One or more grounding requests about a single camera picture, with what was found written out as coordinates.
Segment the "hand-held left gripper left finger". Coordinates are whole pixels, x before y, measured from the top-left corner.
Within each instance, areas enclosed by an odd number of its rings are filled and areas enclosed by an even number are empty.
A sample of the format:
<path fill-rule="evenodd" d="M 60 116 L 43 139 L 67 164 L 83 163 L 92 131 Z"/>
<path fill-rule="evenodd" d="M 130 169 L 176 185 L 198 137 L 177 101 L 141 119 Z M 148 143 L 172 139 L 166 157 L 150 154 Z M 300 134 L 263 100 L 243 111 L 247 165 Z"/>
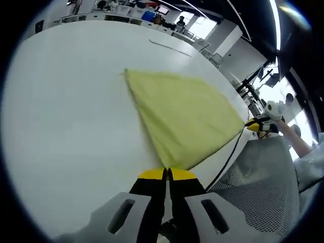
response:
<path fill-rule="evenodd" d="M 128 193 L 120 192 L 91 214 L 88 242 L 157 242 L 166 185 L 167 169 L 143 172 Z"/>

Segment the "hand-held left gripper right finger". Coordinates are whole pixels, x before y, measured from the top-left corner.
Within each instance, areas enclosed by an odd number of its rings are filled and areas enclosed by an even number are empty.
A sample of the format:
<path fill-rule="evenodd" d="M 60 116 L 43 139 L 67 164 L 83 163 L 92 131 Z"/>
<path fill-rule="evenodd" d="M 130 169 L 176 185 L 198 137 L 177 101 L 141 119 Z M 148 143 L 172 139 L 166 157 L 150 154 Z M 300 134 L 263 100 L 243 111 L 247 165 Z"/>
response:
<path fill-rule="evenodd" d="M 195 174 L 168 169 L 172 213 L 185 242 L 245 242 L 243 213 L 215 193 L 206 193 Z"/>

